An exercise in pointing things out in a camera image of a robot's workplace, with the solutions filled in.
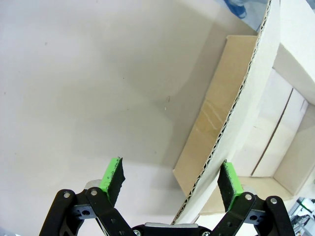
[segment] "green gripper pad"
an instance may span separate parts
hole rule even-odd
[[[218,186],[227,212],[232,208],[236,197],[244,192],[231,162],[224,161],[221,165]]]
[[[120,157],[113,158],[110,161],[99,185],[99,188],[106,193],[107,198],[113,206],[116,203],[124,180],[123,159]]]

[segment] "white surface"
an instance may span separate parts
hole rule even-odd
[[[291,90],[292,86],[272,69],[258,106],[258,117],[244,146],[232,159],[238,176],[252,175],[276,128]]]
[[[307,106],[308,103],[304,97],[294,89],[279,126],[253,173],[253,177],[272,177],[274,175],[294,139]]]
[[[309,104],[274,178],[291,194],[315,198],[315,106]]]
[[[305,0],[281,2],[281,45],[274,68],[315,104],[315,14]]]
[[[198,179],[196,188],[184,210],[176,218],[176,223],[191,222],[195,219],[216,187],[217,173],[222,162],[225,159],[230,161],[235,151],[243,146],[255,121],[252,113],[256,110],[268,81],[280,42],[280,3],[278,0],[272,0],[270,4],[269,16],[264,24],[264,30],[258,35],[259,45],[252,59],[239,100],[210,162],[201,178]]]
[[[251,32],[202,3],[0,2],[2,227],[38,235],[56,192],[81,191],[117,156],[126,221],[171,222],[185,199],[172,168],[218,63],[212,52]],[[84,233],[100,230],[89,221]]]

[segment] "brown cardboard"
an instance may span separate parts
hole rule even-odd
[[[174,169],[188,195],[226,120],[251,60],[256,36],[229,36],[199,116]]]

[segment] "cardboard flap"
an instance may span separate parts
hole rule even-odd
[[[275,70],[315,104],[315,14],[305,0],[280,5],[281,44]]]
[[[195,219],[217,185],[216,178],[222,162],[225,159],[231,160],[235,151],[243,146],[257,115],[256,108],[279,47],[279,12],[279,0],[269,0],[256,47],[238,95],[201,174],[173,223],[187,223]]]

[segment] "white cardboard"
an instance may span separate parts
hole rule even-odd
[[[292,86],[272,69],[260,100],[258,117],[244,146],[232,159],[238,176],[252,175],[283,113],[291,90]]]
[[[220,165],[225,159],[231,160],[235,151],[245,142],[244,137],[248,135],[255,120],[252,112],[258,106],[279,47],[279,10],[279,0],[268,1],[243,85],[205,164],[205,169],[173,223],[187,223],[195,219],[217,185],[216,178]]]
[[[315,14],[305,0],[283,0],[275,70],[315,104]]]
[[[292,195],[315,196],[315,106],[309,104],[274,178]]]
[[[272,177],[274,175],[294,139],[307,105],[304,97],[294,89],[277,130],[255,169],[253,177]]]

